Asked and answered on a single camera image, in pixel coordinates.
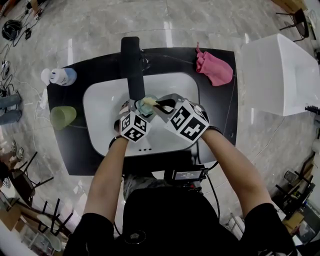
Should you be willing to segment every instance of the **black faucet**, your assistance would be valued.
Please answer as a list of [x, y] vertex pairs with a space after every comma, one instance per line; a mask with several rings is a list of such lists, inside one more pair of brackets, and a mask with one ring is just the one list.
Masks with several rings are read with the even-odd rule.
[[129, 98], [134, 101], [142, 100], [146, 93], [140, 39], [137, 36], [124, 37], [121, 40], [120, 73], [122, 78], [128, 80]]

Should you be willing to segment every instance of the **pink cloth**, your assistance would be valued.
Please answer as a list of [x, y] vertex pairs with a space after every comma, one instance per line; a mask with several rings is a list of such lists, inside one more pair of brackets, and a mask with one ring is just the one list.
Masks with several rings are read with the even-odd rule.
[[205, 74], [213, 86], [222, 86], [231, 82], [234, 71], [228, 63], [207, 51], [202, 53], [199, 43], [197, 43], [196, 51], [196, 71], [198, 73]]

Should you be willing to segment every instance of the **forearm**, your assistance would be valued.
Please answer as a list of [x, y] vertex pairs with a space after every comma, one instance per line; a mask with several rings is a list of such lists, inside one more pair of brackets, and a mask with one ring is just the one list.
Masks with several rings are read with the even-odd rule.
[[237, 194], [244, 215], [257, 205], [271, 202], [258, 170], [223, 135], [215, 130], [207, 130], [202, 139], [211, 149]]
[[94, 175], [84, 213], [97, 213], [115, 221], [127, 145], [125, 138], [112, 144]]

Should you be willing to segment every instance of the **plastic cup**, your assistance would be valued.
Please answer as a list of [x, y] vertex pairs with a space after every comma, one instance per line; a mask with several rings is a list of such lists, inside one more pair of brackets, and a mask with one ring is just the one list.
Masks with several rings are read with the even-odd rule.
[[54, 129], [62, 130], [70, 125], [77, 116], [77, 111], [72, 106], [56, 106], [50, 112], [50, 121]]

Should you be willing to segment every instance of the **white sink basin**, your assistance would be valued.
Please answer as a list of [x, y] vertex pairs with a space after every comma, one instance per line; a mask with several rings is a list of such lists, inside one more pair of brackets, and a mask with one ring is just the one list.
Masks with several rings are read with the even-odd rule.
[[[146, 95], [161, 98], [179, 94], [198, 103], [198, 87], [185, 73], [167, 73], [143, 77]], [[123, 103], [129, 99], [127, 79], [112, 80], [91, 85], [83, 96], [83, 107], [93, 148], [105, 156], [116, 132], [114, 122]], [[155, 116], [149, 134], [137, 143], [129, 142], [126, 157], [141, 156], [187, 149], [191, 143], [164, 128], [164, 121]]]

